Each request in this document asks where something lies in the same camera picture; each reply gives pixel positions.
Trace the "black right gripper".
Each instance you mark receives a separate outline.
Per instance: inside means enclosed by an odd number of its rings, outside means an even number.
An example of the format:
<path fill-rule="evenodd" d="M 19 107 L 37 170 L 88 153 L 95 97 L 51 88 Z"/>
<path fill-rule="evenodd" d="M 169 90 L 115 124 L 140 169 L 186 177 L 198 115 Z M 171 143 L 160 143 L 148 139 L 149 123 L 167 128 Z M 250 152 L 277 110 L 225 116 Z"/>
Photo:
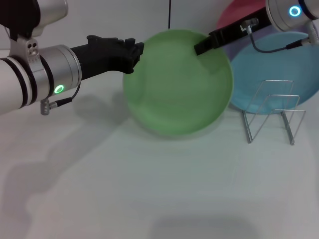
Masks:
<path fill-rule="evenodd" d="M 196 55 L 199 56 L 209 50 L 222 47 L 247 36 L 246 28 L 249 25 L 252 31 L 258 31 L 271 25 L 265 7 L 230 25 L 210 32 L 207 38 L 194 45 Z"/>

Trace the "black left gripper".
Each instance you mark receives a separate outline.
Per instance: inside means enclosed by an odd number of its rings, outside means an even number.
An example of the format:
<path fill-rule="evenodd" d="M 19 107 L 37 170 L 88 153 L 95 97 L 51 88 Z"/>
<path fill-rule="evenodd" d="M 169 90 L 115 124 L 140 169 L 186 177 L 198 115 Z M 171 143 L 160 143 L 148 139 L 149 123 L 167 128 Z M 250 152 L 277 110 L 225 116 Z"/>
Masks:
<path fill-rule="evenodd" d="M 87 40 L 87 44 L 71 48 L 80 63 L 82 80 L 109 71 L 133 73 L 145 46 L 143 42 L 136 42 L 134 38 L 128 38 L 124 42 L 118 38 L 89 35 Z M 125 58 L 126 48 L 130 54 L 136 55 Z"/>

